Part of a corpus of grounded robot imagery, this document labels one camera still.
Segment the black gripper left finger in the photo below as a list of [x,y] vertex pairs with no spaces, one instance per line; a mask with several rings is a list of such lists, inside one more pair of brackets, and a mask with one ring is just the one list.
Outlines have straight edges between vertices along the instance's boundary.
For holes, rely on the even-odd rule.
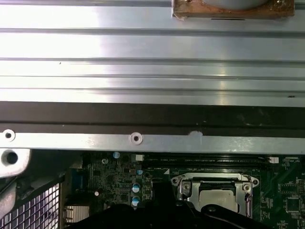
[[167,183],[152,183],[152,198],[133,208],[116,204],[77,223],[70,229],[164,229],[167,224]]

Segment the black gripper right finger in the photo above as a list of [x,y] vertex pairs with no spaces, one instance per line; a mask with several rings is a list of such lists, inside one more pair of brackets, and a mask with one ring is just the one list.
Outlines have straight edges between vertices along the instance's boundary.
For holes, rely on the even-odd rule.
[[178,200],[172,184],[164,183],[165,229],[268,229],[263,223],[235,213],[219,205],[210,204],[200,211],[193,203]]

